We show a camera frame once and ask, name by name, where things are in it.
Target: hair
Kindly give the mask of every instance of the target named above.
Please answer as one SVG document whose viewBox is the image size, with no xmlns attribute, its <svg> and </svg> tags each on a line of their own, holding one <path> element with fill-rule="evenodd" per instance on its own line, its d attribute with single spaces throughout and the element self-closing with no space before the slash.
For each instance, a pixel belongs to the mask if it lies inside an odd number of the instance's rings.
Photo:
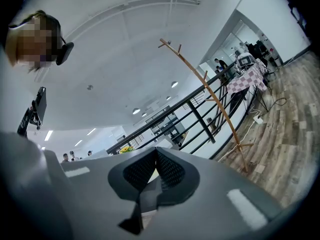
<svg viewBox="0 0 320 240">
<path fill-rule="evenodd" d="M 33 17 L 44 20 L 44 25 L 41 24 L 40 29 L 51 31 L 50 39 L 47 39 L 47 42 L 51 43 L 51 53 L 45 56 L 45 61 L 53 62 L 57 59 L 62 47 L 61 26 L 59 21 L 55 17 L 46 14 L 43 10 L 37 10 L 35 13 L 30 14 L 28 17 L 26 17 L 19 25 L 10 25 L 9 28 L 16 28 L 23 24 L 26 24 L 30 22 Z M 40 65 L 34 65 L 29 69 L 29 72 L 36 72 L 39 69 L 41 69 Z"/>
</svg>

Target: white cable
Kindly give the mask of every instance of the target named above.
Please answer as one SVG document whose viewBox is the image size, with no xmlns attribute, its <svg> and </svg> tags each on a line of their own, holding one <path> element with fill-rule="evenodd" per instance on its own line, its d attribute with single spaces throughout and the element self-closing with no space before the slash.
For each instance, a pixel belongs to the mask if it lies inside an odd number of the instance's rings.
<svg viewBox="0 0 320 240">
<path fill-rule="evenodd" d="M 260 116 L 261 115 L 261 111 L 260 110 L 258 110 L 258 109 L 254 109 L 254 102 L 255 102 L 255 99 L 256 99 L 256 97 L 254 97 L 254 100 L 253 100 L 253 102 L 252 102 L 252 105 L 251 105 L 251 108 L 250 108 L 250 110 L 249 110 L 249 113 L 250 114 L 252 114 L 252 113 L 255 113 L 255 116 L 254 117 L 256 117 L 256 116 Z M 244 135 L 244 137 L 243 137 L 243 139 L 240 141 L 240 143 L 241 142 L 243 142 L 244 141 L 244 139 L 247 137 L 247 135 L 248 135 L 248 133 L 249 133 L 249 131 L 250 131 L 250 129 L 251 129 L 251 127 L 254 125 L 254 123 L 255 123 L 256 121 L 253 121 L 252 122 L 252 124 L 250 125 L 250 127 L 249 127 L 249 129 L 248 129 L 248 131 L 246 132 L 246 134 Z M 226 153 L 223 157 L 221 157 L 219 160 L 218 160 L 218 162 L 220 162 L 224 157 L 226 157 L 227 155 L 229 155 L 232 151 L 234 151 L 235 150 L 235 148 L 238 146 L 238 144 L 236 145 L 236 146 L 234 146 L 234 148 L 233 149 L 231 149 L 228 153 Z"/>
</svg>

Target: wooden pole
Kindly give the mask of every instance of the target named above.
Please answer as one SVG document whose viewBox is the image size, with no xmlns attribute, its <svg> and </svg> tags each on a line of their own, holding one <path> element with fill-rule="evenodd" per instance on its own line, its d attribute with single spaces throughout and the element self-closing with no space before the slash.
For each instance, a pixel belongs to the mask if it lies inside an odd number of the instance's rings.
<svg viewBox="0 0 320 240">
<path fill-rule="evenodd" d="M 215 103 L 217 104 L 217 106 L 219 107 L 219 109 L 221 110 L 224 118 L 226 119 L 227 123 L 229 124 L 231 131 L 233 133 L 233 136 L 235 138 L 235 142 L 236 142 L 236 147 L 238 148 L 238 150 L 241 152 L 241 157 L 243 160 L 243 164 L 244 164 L 244 168 L 245 171 L 248 172 L 248 166 L 242 151 L 242 145 L 239 141 L 237 132 L 232 124 L 232 122 L 230 121 L 230 118 L 224 108 L 224 106 L 222 106 L 222 104 L 220 103 L 218 97 L 215 95 L 214 91 L 210 88 L 210 86 L 207 84 L 206 80 L 198 73 L 198 71 L 189 63 L 189 61 L 187 61 L 181 54 L 180 54 L 180 49 L 181 49 L 181 44 L 179 45 L 179 49 L 176 50 L 174 49 L 169 43 L 167 43 L 165 40 L 163 40 L 162 38 L 160 39 L 160 41 L 162 42 L 162 45 L 160 45 L 159 47 L 162 47 L 163 45 L 165 45 L 166 47 L 168 47 L 171 51 L 173 51 L 173 53 L 175 55 L 177 55 L 188 67 L 189 69 L 191 69 L 191 71 L 195 74 L 195 76 L 203 83 L 203 86 L 208 90 L 208 92 L 210 93 L 210 95 L 212 96 L 213 99 L 210 99 L 210 101 L 215 101 Z"/>
</svg>

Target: linear ceiling light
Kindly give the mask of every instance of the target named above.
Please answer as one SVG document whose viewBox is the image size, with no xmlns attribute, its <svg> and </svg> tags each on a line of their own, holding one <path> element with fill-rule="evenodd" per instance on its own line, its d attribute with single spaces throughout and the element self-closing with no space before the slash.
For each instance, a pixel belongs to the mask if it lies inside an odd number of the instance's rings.
<svg viewBox="0 0 320 240">
<path fill-rule="evenodd" d="M 76 147 L 82 140 L 79 140 L 74 146 Z"/>
<path fill-rule="evenodd" d="M 139 113 L 140 112 L 140 108 L 135 108 L 133 111 L 132 111 L 132 114 L 137 114 L 137 113 Z"/>
<path fill-rule="evenodd" d="M 178 82 L 177 81 L 173 81 L 172 82 L 172 84 L 171 84 L 171 87 L 173 88 L 173 87 L 176 87 L 177 86 L 177 84 L 178 84 Z"/>
<path fill-rule="evenodd" d="M 49 140 L 49 138 L 50 138 L 50 136 L 51 136 L 51 134 L 52 134 L 53 132 L 54 132 L 53 130 L 49 130 L 49 131 L 48 131 L 48 133 L 46 134 L 45 139 L 44 139 L 45 142 L 47 142 L 47 141 Z"/>
<path fill-rule="evenodd" d="M 96 128 L 93 128 L 87 135 L 92 134 L 92 132 L 95 130 Z"/>
</svg>

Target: round ceiling light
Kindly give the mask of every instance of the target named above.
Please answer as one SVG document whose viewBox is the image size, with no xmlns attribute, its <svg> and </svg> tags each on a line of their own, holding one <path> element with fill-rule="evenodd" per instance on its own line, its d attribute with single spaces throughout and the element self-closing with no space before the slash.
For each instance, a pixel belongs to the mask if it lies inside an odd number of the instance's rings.
<svg viewBox="0 0 320 240">
<path fill-rule="evenodd" d="M 173 87 L 176 87 L 177 86 L 177 84 L 178 84 L 178 82 L 177 81 L 173 81 L 172 82 L 172 84 L 171 84 L 171 87 L 173 88 Z"/>
<path fill-rule="evenodd" d="M 132 114 L 137 114 L 137 113 L 139 113 L 140 112 L 140 108 L 135 108 L 133 111 L 132 111 Z"/>
</svg>

